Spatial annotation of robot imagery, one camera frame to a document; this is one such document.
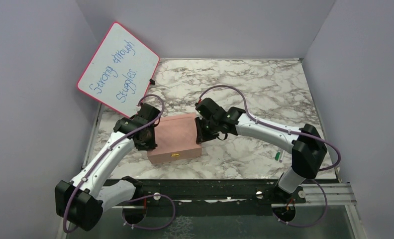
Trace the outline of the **pink jewelry box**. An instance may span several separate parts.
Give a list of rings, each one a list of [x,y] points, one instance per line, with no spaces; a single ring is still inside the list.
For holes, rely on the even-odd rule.
[[[162,117],[155,127],[157,147],[147,152],[152,164],[161,164],[202,155],[202,146],[197,143],[195,113]]]

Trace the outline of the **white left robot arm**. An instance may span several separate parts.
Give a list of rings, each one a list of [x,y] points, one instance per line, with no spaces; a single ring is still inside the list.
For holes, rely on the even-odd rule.
[[[63,219],[65,233],[77,228],[89,231],[108,209],[124,201],[134,205],[142,200],[143,192],[132,179],[121,179],[108,187],[104,183],[133,149],[156,148],[154,127],[162,113],[163,110],[142,103],[137,114],[116,122],[105,147],[80,173],[56,185],[56,213]]]

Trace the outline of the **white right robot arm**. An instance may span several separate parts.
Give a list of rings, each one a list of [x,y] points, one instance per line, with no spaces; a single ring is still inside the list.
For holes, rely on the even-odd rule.
[[[290,199],[306,179],[315,179],[326,156],[327,147],[317,129],[310,124],[298,128],[270,123],[237,107],[224,110],[211,98],[197,102],[196,111],[200,114],[195,119],[197,143],[214,140],[220,133],[232,134],[273,144],[291,154],[291,167],[273,189],[278,202]]]

